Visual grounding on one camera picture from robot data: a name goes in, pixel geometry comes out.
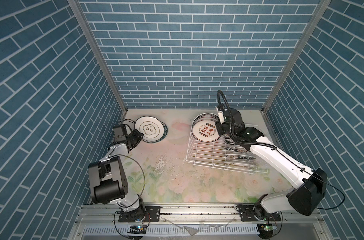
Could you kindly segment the white wire dish rack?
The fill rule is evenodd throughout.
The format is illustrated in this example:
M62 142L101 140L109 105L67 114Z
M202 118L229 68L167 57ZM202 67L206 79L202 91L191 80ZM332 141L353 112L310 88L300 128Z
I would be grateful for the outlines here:
M265 174L268 172L267 163L257 155L253 153L237 153L237 152L229 152L225 151L224 147L227 146L237 146L234 144L227 144L225 142L225 137L220 137L218 140L214 142L202 142L198 141L193 137L193 134L190 134L188 150L186 161L195 165L206 168L213 168L219 170L240 172L246 174ZM225 159L226 154L241 154L241 155L249 155L255 157L256 159L253 161L227 161ZM248 168L229 168L225 166L225 162L247 162L256 165L255 169Z

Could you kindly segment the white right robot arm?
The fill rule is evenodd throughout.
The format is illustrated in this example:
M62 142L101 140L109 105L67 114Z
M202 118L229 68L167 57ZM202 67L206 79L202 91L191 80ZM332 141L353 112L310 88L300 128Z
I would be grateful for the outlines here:
M264 160L291 184L291 188L283 193L262 195L253 207L255 218L264 221L273 213L288 210L310 216L325 196L327 174L301 164L275 146L261 131L246 127L239 111L222 104L216 109L219 135L229 137L235 145Z

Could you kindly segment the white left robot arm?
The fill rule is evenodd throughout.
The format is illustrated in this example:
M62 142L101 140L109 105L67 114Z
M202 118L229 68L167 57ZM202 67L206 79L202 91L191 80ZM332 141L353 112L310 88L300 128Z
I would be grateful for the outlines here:
M88 166L92 202L113 204L124 222L142 222L146 209L140 195L129 192L128 179L123 167L123 158L142 140L143 134L121 124L113 127L113 142L106 155Z

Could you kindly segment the dark green rim rear plate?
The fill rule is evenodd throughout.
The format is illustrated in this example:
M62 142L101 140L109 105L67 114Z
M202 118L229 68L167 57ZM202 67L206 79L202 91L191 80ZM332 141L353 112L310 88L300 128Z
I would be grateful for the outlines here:
M218 115L214 114L214 113L202 113L202 114L199 114L197 116L197 118L203 118L203 117L213 117L213 118L216 118L218 119Z

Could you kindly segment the small plate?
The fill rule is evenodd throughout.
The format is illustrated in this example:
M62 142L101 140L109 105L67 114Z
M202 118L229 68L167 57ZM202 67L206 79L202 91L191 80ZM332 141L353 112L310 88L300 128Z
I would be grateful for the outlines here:
M229 168L248 168L255 169L257 166L247 162L225 162L225 166Z
M237 152L237 153L250 153L249 150L243 148L243 147L240 147L240 146L227 146L227 147L224 147L225 151L229 151L229 152Z
M256 158L255 157L252 157L252 156L249 156L249 155L241 155L241 154L226 154L225 155L225 159L227 161L253 161L255 160Z

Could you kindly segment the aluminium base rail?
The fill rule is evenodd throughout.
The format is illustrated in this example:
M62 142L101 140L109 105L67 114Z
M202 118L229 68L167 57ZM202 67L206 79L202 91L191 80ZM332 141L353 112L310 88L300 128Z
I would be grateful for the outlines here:
M237 224L253 223L262 224L255 217L253 205L246 204L246 212L241 213L236 208L237 204L159 204L148 203L145 205L150 217L156 224L173 222L175 224ZM75 224L111 226L114 223L113 216L120 207L116 205L83 205L77 216ZM296 211L283 211L267 220L271 224L313 224L322 220L319 212L314 211L310 216L303 216Z

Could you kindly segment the aluminium left corner post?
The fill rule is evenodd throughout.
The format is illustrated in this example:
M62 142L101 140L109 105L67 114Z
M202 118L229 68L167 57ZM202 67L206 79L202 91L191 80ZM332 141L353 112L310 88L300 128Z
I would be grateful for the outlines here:
M123 114L125 115L127 113L127 107L125 106L125 103L117 89L117 86L115 84L115 81L112 77L112 74L107 66L107 63L103 57L103 54L99 48L99 45L95 39L95 36L91 30L91 27L86 19L85 14L83 13L83 10L81 8L81 5L79 3L79 1L76 0L68 0L68 4L87 40L87 42L89 43L91 50L93 51L95 58L107 80L107 83L109 84L120 108L122 109Z

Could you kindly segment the aluminium corner post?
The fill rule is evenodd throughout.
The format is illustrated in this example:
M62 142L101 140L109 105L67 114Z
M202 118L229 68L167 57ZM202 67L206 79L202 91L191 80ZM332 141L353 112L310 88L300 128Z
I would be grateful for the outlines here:
M112 77L112 74L107 66L107 63L103 57L103 54L99 48L99 45L95 39L95 36L91 30L91 27L86 19L85 14L83 13L83 10L81 8L81 5L79 3L79 1L76 0L68 0L68 4L87 40L87 42L89 43L91 50L93 51L95 58L107 80L107 83L109 84L120 108L122 109L123 114L125 115L127 113L127 107L125 106L125 103L117 89L117 86L115 84L115 81Z
M299 38L292 54L288 58L286 65L284 66L280 76L278 77L276 84L272 88L272 91L269 94L267 101L263 105L262 113L264 115L267 114L275 97L277 96L279 90L285 83L286 78L288 77L290 71L292 70L294 64L296 63L297 59L299 58L300 54L302 53L302 50L304 49L306 43L310 39L310 36L312 35L313 31L315 30L317 24L319 23L321 17L325 13L325 11L326 11L327 7L330 5L330 3L331 3L331 0L320 0L318 5L316 6L309 22L307 23L301 37Z

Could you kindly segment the aluminium right corner post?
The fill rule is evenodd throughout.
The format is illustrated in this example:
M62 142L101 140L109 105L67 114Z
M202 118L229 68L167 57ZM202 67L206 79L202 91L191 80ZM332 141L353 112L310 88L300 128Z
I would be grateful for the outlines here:
M278 77L276 84L272 88L272 91L269 94L267 101L263 105L262 113L264 115L267 114L275 97L277 96L279 90L285 83L286 78L288 77L290 71L292 70L294 64L296 63L297 59L299 58L300 54L302 53L302 50L304 49L306 43L310 39L310 36L312 35L313 31L315 30L317 24L319 23L321 17L325 13L325 11L326 11L327 7L330 5L330 3L331 3L331 0L320 0L318 5L316 6L309 22L307 23L301 37L299 38L292 54L288 58L286 65L284 66L280 76Z

